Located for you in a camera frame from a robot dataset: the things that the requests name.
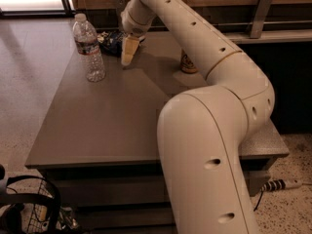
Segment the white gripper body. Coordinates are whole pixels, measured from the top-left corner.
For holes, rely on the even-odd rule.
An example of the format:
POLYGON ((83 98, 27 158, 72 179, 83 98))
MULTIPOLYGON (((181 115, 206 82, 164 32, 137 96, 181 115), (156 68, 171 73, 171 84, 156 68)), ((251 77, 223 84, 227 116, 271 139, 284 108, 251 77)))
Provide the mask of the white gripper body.
POLYGON ((144 36, 155 18, 156 14, 140 0, 130 0, 121 13, 124 31, 135 37, 144 36))

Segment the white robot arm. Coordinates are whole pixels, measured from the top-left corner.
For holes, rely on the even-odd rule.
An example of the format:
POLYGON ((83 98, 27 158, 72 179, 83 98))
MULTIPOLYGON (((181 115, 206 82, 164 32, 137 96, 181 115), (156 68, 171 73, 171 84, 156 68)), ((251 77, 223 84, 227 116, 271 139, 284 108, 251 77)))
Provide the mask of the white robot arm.
POLYGON ((159 18, 206 84, 171 98, 158 120, 162 170, 178 234, 260 234, 239 161, 241 142, 270 119, 275 94, 261 69, 182 0, 131 0, 129 39, 159 18))

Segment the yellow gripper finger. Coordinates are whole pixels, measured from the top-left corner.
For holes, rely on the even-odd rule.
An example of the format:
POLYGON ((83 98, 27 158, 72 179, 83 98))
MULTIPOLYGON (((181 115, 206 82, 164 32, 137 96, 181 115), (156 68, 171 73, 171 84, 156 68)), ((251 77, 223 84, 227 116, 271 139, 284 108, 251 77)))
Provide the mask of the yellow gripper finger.
POLYGON ((128 66, 137 51, 139 46, 139 40, 137 37, 128 35, 123 39, 122 42, 122 55, 121 55, 121 64, 128 66))

